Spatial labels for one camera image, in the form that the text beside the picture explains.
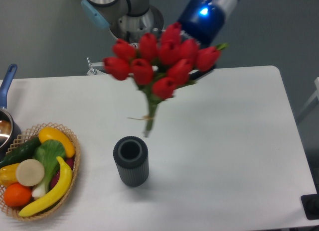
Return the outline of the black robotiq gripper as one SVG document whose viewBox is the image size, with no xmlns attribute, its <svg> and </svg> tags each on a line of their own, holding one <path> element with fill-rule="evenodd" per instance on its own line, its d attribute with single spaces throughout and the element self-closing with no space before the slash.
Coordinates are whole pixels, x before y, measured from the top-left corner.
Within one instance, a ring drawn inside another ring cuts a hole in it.
<svg viewBox="0 0 319 231">
<path fill-rule="evenodd" d="M 190 0 L 177 21 L 187 35 L 207 47 L 224 25 L 225 13 L 213 0 Z"/>
</svg>

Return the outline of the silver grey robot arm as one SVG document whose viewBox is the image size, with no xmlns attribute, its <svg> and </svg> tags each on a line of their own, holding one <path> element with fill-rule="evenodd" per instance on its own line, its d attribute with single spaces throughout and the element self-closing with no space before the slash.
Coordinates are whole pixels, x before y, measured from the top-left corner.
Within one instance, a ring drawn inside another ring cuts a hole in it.
<svg viewBox="0 0 319 231">
<path fill-rule="evenodd" d="M 177 20 L 182 37 L 208 47 L 239 1 L 190 0 Z M 163 15 L 150 0 L 82 0 L 81 6 L 97 27 L 128 43 L 139 42 L 147 32 L 159 36 L 165 31 Z"/>
</svg>

